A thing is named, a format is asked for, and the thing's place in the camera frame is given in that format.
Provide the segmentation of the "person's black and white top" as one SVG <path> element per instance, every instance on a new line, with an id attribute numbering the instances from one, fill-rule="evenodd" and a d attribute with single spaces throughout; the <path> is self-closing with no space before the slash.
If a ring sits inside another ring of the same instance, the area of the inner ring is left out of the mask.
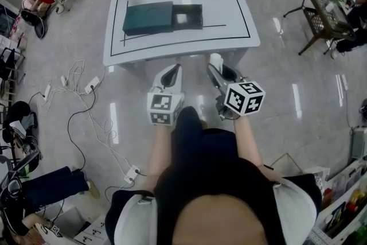
<path id="1" fill-rule="evenodd" d="M 149 190 L 119 190 L 105 220 L 111 245 L 171 245 L 181 211 L 202 196 L 227 195 L 260 220 L 268 245 L 303 245 L 322 196 L 314 175 L 268 179 L 242 158 L 196 159 L 169 166 Z"/>

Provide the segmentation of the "white drawer cabinet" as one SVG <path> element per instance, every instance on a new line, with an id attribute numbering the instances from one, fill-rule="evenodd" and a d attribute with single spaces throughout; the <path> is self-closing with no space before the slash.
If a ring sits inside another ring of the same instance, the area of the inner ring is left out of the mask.
<path id="1" fill-rule="evenodd" d="M 111 245 L 105 226 L 105 215 L 100 215 L 93 223 L 87 225 L 73 240 L 79 245 Z"/>

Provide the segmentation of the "white table with black lines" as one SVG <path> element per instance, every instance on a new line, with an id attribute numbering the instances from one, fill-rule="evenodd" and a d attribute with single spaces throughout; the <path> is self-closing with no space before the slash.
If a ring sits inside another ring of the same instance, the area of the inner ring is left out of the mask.
<path id="1" fill-rule="evenodd" d="M 130 69 L 134 63 L 162 58 L 221 53 L 224 63 L 236 67 L 249 48 L 260 45 L 245 0 L 143 0 L 202 5 L 203 28 L 128 37 L 123 31 L 130 0 L 111 0 L 104 41 L 104 66 Z"/>

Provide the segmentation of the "grey computer case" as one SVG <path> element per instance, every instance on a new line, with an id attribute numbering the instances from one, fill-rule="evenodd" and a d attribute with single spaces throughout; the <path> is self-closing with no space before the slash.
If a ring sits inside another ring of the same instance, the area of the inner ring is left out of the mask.
<path id="1" fill-rule="evenodd" d="M 362 159 L 367 156 L 367 127 L 357 127 L 352 131 L 351 157 Z"/>

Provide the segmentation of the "small white cylinder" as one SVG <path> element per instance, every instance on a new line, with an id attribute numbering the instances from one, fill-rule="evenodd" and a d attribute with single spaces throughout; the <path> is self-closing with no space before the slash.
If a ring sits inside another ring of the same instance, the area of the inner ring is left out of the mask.
<path id="1" fill-rule="evenodd" d="M 223 71 L 223 58 L 218 53 L 212 53 L 210 55 L 209 63 L 215 67 L 220 73 Z"/>

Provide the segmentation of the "dark teal sliding drawer box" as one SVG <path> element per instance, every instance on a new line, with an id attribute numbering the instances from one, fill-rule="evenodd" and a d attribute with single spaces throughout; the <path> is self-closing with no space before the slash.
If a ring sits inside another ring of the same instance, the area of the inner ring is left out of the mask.
<path id="1" fill-rule="evenodd" d="M 127 36 L 171 33 L 178 30 L 201 30 L 201 4 L 155 2 L 129 6 L 123 23 Z"/>

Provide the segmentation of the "person's left forearm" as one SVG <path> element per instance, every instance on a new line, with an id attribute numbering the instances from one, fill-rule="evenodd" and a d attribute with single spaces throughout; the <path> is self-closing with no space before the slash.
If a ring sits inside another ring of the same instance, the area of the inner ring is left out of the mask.
<path id="1" fill-rule="evenodd" d="M 162 173 L 171 164 L 171 127 L 157 125 L 154 129 L 154 140 L 147 168 L 144 188 L 151 193 Z"/>

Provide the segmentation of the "white shelf unit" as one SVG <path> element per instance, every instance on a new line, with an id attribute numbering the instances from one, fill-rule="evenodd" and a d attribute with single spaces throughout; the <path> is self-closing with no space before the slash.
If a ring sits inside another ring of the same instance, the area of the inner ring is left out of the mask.
<path id="1" fill-rule="evenodd" d="M 325 183 L 321 211 L 307 245 L 342 245 L 367 225 L 367 161 L 355 160 Z"/>

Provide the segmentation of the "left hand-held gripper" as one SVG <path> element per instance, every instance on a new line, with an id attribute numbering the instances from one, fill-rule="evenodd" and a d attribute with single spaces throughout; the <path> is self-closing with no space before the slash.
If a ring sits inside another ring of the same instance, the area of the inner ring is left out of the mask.
<path id="1" fill-rule="evenodd" d="M 184 105 L 182 83 L 181 64 L 170 65 L 155 76 L 153 87 L 147 93 L 147 113 L 151 124 L 172 126 L 176 122 Z"/>

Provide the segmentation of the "person's dark trousers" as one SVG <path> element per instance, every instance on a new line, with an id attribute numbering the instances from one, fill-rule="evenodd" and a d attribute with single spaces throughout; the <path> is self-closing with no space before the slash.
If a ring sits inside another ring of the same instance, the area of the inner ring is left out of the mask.
<path id="1" fill-rule="evenodd" d="M 192 106 L 181 110 L 171 132 L 172 163 L 237 157 L 236 136 L 233 132 L 205 129 Z"/>

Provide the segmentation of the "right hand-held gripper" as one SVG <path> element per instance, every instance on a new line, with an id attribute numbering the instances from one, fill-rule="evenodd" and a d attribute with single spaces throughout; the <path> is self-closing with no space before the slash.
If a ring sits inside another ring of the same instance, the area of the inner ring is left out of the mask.
<path id="1" fill-rule="evenodd" d="M 207 74 L 212 84 L 221 90 L 216 99 L 216 108 L 222 120 L 236 120 L 240 116 L 258 113 L 266 96 L 265 90 L 255 81 L 243 81 L 242 74 L 224 64 L 224 75 L 211 63 Z"/>

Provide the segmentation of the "small white potted plant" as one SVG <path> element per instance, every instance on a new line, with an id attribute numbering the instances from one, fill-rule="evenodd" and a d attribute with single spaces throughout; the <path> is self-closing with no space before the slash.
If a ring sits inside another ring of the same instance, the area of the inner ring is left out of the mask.
<path id="1" fill-rule="evenodd" d="M 327 12 L 331 12 L 337 6 L 343 6 L 346 0 L 328 0 L 328 3 L 325 7 Z"/>

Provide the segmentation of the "person's right forearm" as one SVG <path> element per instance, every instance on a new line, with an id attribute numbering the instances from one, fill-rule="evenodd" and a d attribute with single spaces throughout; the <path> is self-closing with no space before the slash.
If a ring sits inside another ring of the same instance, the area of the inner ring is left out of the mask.
<path id="1" fill-rule="evenodd" d="M 240 116 L 233 121 L 233 124 L 238 156 L 254 164 L 269 180 L 276 181 L 280 179 L 278 174 L 264 166 L 255 137 L 253 136 L 249 118 Z"/>

